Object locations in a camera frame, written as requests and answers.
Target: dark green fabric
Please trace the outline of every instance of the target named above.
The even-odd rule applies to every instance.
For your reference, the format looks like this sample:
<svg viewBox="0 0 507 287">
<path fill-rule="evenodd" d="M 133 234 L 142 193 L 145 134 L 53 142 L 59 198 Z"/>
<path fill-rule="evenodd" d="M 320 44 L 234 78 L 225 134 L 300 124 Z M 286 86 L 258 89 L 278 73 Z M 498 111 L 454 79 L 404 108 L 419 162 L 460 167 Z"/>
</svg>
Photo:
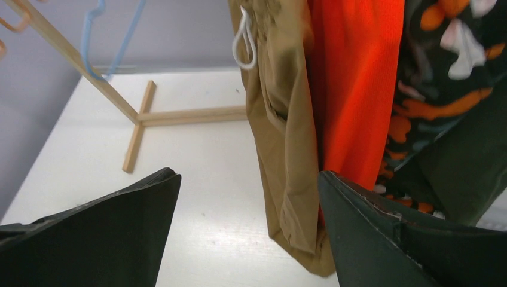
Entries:
<svg viewBox="0 0 507 287">
<path fill-rule="evenodd" d="M 387 184 L 475 225 L 507 187 L 507 80 Z"/>
<path fill-rule="evenodd" d="M 0 226 L 0 286 L 154 287 L 180 183 L 165 168 L 32 224 Z"/>
<path fill-rule="evenodd" d="M 332 172 L 319 194 L 341 287 L 504 287 L 507 233 L 418 212 Z"/>
<path fill-rule="evenodd" d="M 453 1 L 405 1 L 394 104 L 383 157 L 386 167 L 378 184 L 385 185 L 392 172 L 454 127 L 475 105 L 467 99 L 482 99 L 507 76 L 507 49 L 501 48 L 507 41 L 507 1 L 482 1 L 480 5 L 461 1 L 463 6 L 455 7 Z M 450 7 L 456 14 L 448 13 L 440 22 L 427 25 L 432 14 L 444 15 Z M 490 49 L 498 54 L 490 54 Z"/>
</svg>

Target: orange fabric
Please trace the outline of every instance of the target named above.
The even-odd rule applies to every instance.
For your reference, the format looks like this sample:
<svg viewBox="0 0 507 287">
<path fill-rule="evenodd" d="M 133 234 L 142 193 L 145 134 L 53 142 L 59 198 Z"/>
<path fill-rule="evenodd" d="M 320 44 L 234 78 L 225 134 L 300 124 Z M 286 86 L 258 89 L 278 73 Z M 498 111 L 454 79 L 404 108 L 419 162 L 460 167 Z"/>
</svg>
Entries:
<svg viewBox="0 0 507 287">
<path fill-rule="evenodd" d="M 404 2 L 308 0 L 309 81 L 320 168 L 373 189 L 395 91 Z"/>
<path fill-rule="evenodd" d="M 419 100 L 407 99 L 403 101 L 403 107 L 393 105 L 393 109 L 408 118 L 425 118 L 432 121 L 440 117 L 462 115 L 487 98 L 492 91 L 492 88 L 481 88 L 445 106 L 433 106 Z"/>
</svg>

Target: wooden rod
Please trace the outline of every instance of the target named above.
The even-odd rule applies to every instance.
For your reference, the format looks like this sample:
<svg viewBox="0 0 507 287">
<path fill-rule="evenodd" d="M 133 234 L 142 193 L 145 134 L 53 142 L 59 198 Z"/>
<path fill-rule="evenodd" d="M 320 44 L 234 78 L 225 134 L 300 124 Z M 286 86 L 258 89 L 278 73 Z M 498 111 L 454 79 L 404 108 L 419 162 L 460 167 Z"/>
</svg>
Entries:
<svg viewBox="0 0 507 287">
<path fill-rule="evenodd" d="M 149 81 L 139 112 L 149 112 L 156 89 L 157 85 L 155 82 Z M 130 138 L 129 149 L 127 150 L 127 155 L 125 156 L 125 162 L 123 163 L 122 169 L 126 173 L 132 173 L 134 171 L 134 167 L 136 166 L 136 162 L 138 160 L 139 148 L 141 147 L 144 130 L 145 126 L 142 123 L 136 124 L 134 132 L 132 133 L 132 138 Z"/>
<path fill-rule="evenodd" d="M 17 2 L 21 2 L 24 7 L 20 7 Z M 72 46 L 65 37 L 58 32 L 58 30 L 51 25 L 51 23 L 30 4 L 27 0 L 4 0 L 4 2 L 11 7 L 20 16 L 25 15 L 24 8 L 28 9 L 31 20 L 29 24 L 39 34 L 52 45 L 81 75 L 87 78 L 92 85 L 94 85 L 113 105 L 115 105 L 127 118 L 133 123 L 137 124 L 138 113 L 127 103 L 123 97 L 107 82 L 97 80 L 86 71 L 86 68 L 81 61 L 81 55 Z"/>
<path fill-rule="evenodd" d="M 139 121 L 155 121 L 155 120 L 184 120 L 185 118 L 209 118 L 223 117 L 226 115 L 234 116 L 244 120 L 246 118 L 245 106 L 226 106 L 222 108 L 206 108 L 206 109 L 189 109 L 186 111 L 173 112 L 150 112 L 139 113 Z"/>
<path fill-rule="evenodd" d="M 181 118 L 167 118 L 165 120 L 149 120 L 143 121 L 142 124 L 147 127 L 154 126 L 174 126 L 177 124 L 200 124 L 200 123 L 214 123 L 218 121 L 244 121 L 246 120 L 246 113 L 244 114 L 228 114 L 228 115 L 213 115 L 213 116 L 198 116 L 198 117 L 181 117 Z"/>
</svg>

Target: white surface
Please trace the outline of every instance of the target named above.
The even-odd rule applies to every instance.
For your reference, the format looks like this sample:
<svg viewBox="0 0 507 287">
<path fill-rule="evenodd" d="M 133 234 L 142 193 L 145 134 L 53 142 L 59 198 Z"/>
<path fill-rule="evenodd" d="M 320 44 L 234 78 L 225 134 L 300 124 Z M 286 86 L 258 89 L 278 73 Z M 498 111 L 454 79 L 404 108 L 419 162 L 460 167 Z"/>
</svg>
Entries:
<svg viewBox="0 0 507 287">
<path fill-rule="evenodd" d="M 107 0 L 95 18 L 90 61 L 111 64 L 139 0 Z M 74 47 L 81 43 L 84 15 L 97 5 L 86 1 L 30 1 Z M 20 17 L 0 1 L 0 17 Z M 233 26 L 224 0 L 149 0 L 119 71 L 234 66 Z M 0 62 L 0 219 L 30 171 L 80 78 L 50 44 L 28 27 L 12 33 L 2 26 L 7 55 Z"/>
<path fill-rule="evenodd" d="M 138 109 L 148 80 L 153 111 L 242 105 L 239 71 L 117 75 Z M 183 177 L 157 286 L 338 286 L 308 273 L 268 238 L 254 138 L 246 121 L 150 127 L 134 174 L 121 170 L 133 124 L 81 79 L 2 223 L 30 223 L 168 166 Z"/>
</svg>

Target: drawstring cord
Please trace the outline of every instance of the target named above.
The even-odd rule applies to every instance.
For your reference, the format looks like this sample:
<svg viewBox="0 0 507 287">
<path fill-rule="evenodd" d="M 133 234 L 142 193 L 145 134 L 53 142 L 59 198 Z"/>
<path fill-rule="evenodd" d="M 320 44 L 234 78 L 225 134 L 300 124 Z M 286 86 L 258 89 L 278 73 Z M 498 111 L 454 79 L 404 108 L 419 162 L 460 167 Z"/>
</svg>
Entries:
<svg viewBox="0 0 507 287">
<path fill-rule="evenodd" d="M 245 70 L 251 70 L 255 67 L 255 65 L 257 65 L 257 49 L 255 47 L 254 37 L 252 36 L 252 31 L 251 31 L 252 22 L 251 22 L 250 16 L 248 15 L 248 12 L 243 7 L 241 7 L 241 14 L 242 14 L 242 17 L 241 17 L 241 22 L 239 24 L 239 29 L 238 29 L 236 35 L 234 36 L 234 41 L 233 41 L 233 57 L 234 57 L 234 60 L 236 61 L 236 63 L 238 64 L 238 66 L 240 66 L 240 68 L 245 69 Z M 248 58 L 250 58 L 250 54 L 252 53 L 252 61 L 250 63 L 241 62 L 241 60 L 239 59 L 239 56 L 237 54 L 238 43 L 240 41 L 241 36 L 243 36 L 243 40 L 245 41 L 246 52 L 247 52 Z"/>
</svg>

